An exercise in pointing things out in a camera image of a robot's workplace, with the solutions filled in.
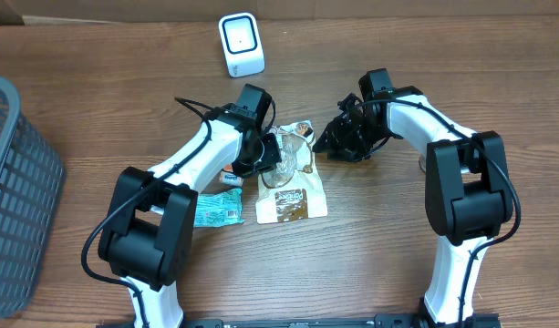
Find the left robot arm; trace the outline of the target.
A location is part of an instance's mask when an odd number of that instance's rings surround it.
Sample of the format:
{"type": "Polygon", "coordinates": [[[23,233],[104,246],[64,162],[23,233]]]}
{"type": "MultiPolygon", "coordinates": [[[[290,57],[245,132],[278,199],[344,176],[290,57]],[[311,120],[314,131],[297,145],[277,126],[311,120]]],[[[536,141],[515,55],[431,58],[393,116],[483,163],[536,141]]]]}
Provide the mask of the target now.
{"type": "Polygon", "coordinates": [[[275,169],[281,157],[271,127],[272,96],[247,84],[238,100],[221,107],[179,98],[202,124],[196,135],[169,159],[147,169],[124,169],[116,182],[109,211],[81,252],[98,240],[98,256],[112,271],[90,277],[127,287],[134,327],[180,327],[184,313],[176,281],[192,246],[200,193],[225,167],[248,179],[275,169]]]}

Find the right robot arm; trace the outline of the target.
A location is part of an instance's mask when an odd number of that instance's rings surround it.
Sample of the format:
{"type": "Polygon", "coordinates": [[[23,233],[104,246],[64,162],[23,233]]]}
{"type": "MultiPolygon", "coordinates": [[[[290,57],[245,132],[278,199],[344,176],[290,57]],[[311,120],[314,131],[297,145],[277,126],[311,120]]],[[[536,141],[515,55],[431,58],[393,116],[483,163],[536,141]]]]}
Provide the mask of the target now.
{"type": "Polygon", "coordinates": [[[425,211],[438,236],[428,290],[415,314],[379,314],[375,325],[498,327],[496,314],[478,314],[472,298],[481,263],[500,234],[520,225],[521,204],[509,178],[502,138],[452,121],[414,86],[394,87],[385,68],[359,79],[360,93],[338,102],[340,113],[318,138],[315,153],[331,160],[369,159],[389,139],[405,139],[425,173],[425,211]]]}

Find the green lid jar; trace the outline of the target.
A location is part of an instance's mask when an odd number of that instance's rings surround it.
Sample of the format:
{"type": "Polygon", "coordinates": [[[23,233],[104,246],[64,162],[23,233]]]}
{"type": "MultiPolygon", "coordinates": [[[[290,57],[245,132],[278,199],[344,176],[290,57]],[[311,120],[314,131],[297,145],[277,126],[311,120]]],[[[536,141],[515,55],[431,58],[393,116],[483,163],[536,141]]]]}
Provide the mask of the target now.
{"type": "Polygon", "coordinates": [[[426,172],[426,157],[423,155],[419,155],[419,167],[423,172],[426,172]]]}

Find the beige snack pouch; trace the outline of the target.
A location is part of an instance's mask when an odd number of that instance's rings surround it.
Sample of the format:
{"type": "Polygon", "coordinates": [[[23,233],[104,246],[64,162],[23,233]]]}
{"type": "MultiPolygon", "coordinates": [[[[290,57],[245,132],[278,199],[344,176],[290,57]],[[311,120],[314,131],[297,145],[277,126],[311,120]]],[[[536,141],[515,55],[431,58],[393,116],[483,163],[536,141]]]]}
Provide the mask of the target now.
{"type": "Polygon", "coordinates": [[[281,161],[258,177],[255,203],[259,224],[325,217],[326,194],[313,146],[315,130],[309,120],[273,127],[281,161]]]}

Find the teal snack packet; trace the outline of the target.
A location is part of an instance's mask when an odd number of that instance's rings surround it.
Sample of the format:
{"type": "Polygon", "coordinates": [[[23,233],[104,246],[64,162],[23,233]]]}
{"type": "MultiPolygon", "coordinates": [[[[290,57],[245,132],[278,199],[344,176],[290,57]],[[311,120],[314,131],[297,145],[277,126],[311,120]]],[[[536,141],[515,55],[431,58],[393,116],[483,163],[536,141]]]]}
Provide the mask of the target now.
{"type": "Polygon", "coordinates": [[[242,193],[240,188],[233,188],[218,194],[200,194],[194,227],[221,228],[243,224],[242,193]]]}

